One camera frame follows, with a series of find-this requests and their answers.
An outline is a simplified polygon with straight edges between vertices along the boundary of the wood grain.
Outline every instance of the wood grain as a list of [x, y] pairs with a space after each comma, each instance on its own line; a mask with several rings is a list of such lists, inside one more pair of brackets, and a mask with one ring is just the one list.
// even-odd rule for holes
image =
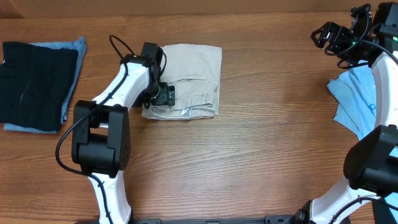
[[349, 13], [351, 6], [370, 3], [375, 11], [380, 0], [0, 0], [12, 1], [26, 18], [134, 16], [174, 14], [223, 14], [264, 12]]
[[[3, 19], [0, 40], [85, 36], [88, 51], [71, 105], [92, 99], [116, 76], [110, 34], [136, 52], [145, 41], [222, 47], [217, 118], [151, 121], [130, 111], [126, 192], [136, 218], [263, 217], [294, 213], [324, 194], [342, 177], [345, 155], [358, 141], [333, 121], [338, 104], [326, 84], [342, 72], [338, 59], [310, 40], [326, 21], [348, 25], [350, 19], [345, 12]], [[0, 130], [0, 223], [98, 217], [90, 182], [55, 161], [59, 137]], [[71, 139], [61, 156], [78, 168], [70, 159]], [[374, 223], [371, 205], [352, 219]]]
[[21, 18], [12, 0], [0, 0], [0, 18]]

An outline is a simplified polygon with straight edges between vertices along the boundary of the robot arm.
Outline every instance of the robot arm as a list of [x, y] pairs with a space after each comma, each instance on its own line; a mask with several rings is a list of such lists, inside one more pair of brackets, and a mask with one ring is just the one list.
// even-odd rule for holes
[[[96, 111], [75, 127], [73, 131], [72, 159], [81, 166], [85, 174], [91, 174], [103, 183], [89, 177], [93, 184], [100, 216], [97, 223], [132, 223], [132, 210], [127, 202], [124, 188], [123, 170], [126, 168], [130, 150], [128, 111], [133, 106], [173, 105], [174, 87], [160, 82], [160, 63], [163, 51], [155, 44], [145, 43], [140, 55], [126, 55], [122, 59], [120, 71], [111, 84], [93, 101], [79, 101], [75, 105], [74, 122]], [[125, 76], [128, 75], [112, 97], [102, 102]], [[107, 128], [108, 135], [90, 133], [90, 128]], [[109, 210], [107, 217], [105, 203]]]
[[[392, 28], [398, 35], [398, 30], [392, 25], [392, 17], [398, 14], [398, 5], [395, 3], [381, 3], [373, 21], [374, 27], [371, 32], [375, 37], [366, 36], [366, 40], [374, 42], [388, 49], [395, 56], [398, 56], [394, 33], [386, 28]], [[350, 41], [342, 41], [344, 38], [367, 33], [371, 16], [369, 15], [370, 5], [366, 4], [359, 8], [352, 8], [351, 15], [356, 18], [350, 29], [336, 25], [332, 22], [326, 23], [321, 29], [312, 34], [312, 39], [317, 47], [323, 48], [326, 41], [330, 45], [325, 52], [331, 50], [342, 60], [356, 64], [359, 60], [367, 60], [372, 69], [376, 84], [377, 116], [375, 130], [362, 139], [349, 151], [344, 166], [345, 176], [335, 184], [325, 195], [307, 203], [303, 209], [296, 214], [296, 220], [300, 214], [308, 218], [302, 218], [302, 222], [329, 224], [341, 223], [347, 216], [353, 213], [362, 205], [369, 202], [358, 201], [361, 197], [379, 199], [386, 197], [392, 192], [398, 192], [396, 184], [398, 176], [398, 161], [389, 157], [391, 151], [397, 146], [398, 132], [398, 66], [388, 54], [381, 52], [371, 46], [358, 45]]]

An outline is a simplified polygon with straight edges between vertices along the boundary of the crumpled blue cloth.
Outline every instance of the crumpled blue cloth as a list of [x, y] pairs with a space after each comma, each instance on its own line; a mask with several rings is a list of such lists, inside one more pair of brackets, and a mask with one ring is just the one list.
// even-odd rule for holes
[[[75, 77], [73, 79], [73, 83], [70, 87], [69, 93], [65, 100], [62, 103], [62, 108], [61, 108], [61, 124], [63, 124], [67, 119], [68, 119], [68, 105], [70, 98], [72, 96], [72, 93], [75, 89], [77, 79], [79, 77], [80, 73], [80, 68], [83, 63], [83, 57], [86, 54], [86, 42], [84, 37], [80, 37], [78, 40], [74, 42], [47, 42], [47, 43], [33, 43], [32, 45], [36, 45], [39, 47], [48, 47], [51, 49], [73, 49], [78, 51], [78, 57], [76, 61], [76, 71], [75, 71]], [[6, 123], [4, 124], [4, 130], [8, 131], [25, 131], [25, 132], [32, 132], [32, 133], [47, 133], [47, 134], [53, 134], [57, 133], [56, 131], [41, 131], [35, 128], [25, 128], [21, 127], [15, 124], [10, 124]]]
[[[354, 132], [359, 140], [368, 135], [376, 122], [376, 85], [371, 69], [361, 66], [345, 71], [337, 80], [330, 80], [328, 89], [339, 102], [334, 120]], [[395, 148], [390, 156], [398, 157], [398, 150]], [[398, 194], [390, 194], [385, 200], [398, 206]], [[390, 211], [398, 222], [398, 212]]]

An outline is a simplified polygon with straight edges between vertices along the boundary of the light blue cloth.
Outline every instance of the light blue cloth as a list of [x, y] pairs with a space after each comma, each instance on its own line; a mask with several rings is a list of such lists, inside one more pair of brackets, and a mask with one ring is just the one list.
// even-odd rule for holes
[[[359, 140], [368, 135], [376, 122], [376, 85], [371, 69], [362, 66], [343, 72], [337, 80], [330, 80], [328, 89], [339, 102], [334, 120], [354, 132]], [[390, 156], [398, 157], [398, 150], [394, 149]], [[386, 202], [398, 206], [398, 194], [390, 194]], [[390, 211], [398, 222], [398, 212]]]
[[[47, 42], [47, 43], [33, 43], [32, 45], [36, 45], [39, 47], [48, 47], [51, 49], [73, 49], [78, 51], [78, 57], [76, 61], [76, 71], [75, 71], [75, 77], [73, 79], [73, 83], [70, 87], [69, 93], [65, 100], [62, 103], [62, 108], [61, 108], [61, 124], [63, 124], [67, 119], [68, 119], [68, 105], [70, 101], [70, 97], [72, 96], [72, 93], [75, 89], [77, 79], [79, 77], [80, 73], [80, 68], [83, 63], [83, 57], [86, 54], [86, 42], [84, 37], [80, 37], [78, 40], [74, 42]], [[56, 131], [41, 131], [35, 128], [25, 128], [21, 127], [15, 124], [9, 124], [6, 123], [4, 124], [4, 130], [8, 131], [25, 131], [25, 132], [32, 132], [32, 133], [57, 133]]]

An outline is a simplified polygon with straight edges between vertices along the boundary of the folded dark shirt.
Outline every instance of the folded dark shirt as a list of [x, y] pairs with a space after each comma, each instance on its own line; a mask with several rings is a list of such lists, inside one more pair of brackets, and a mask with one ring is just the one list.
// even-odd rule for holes
[[0, 123], [59, 131], [62, 101], [75, 75], [77, 50], [4, 42]]

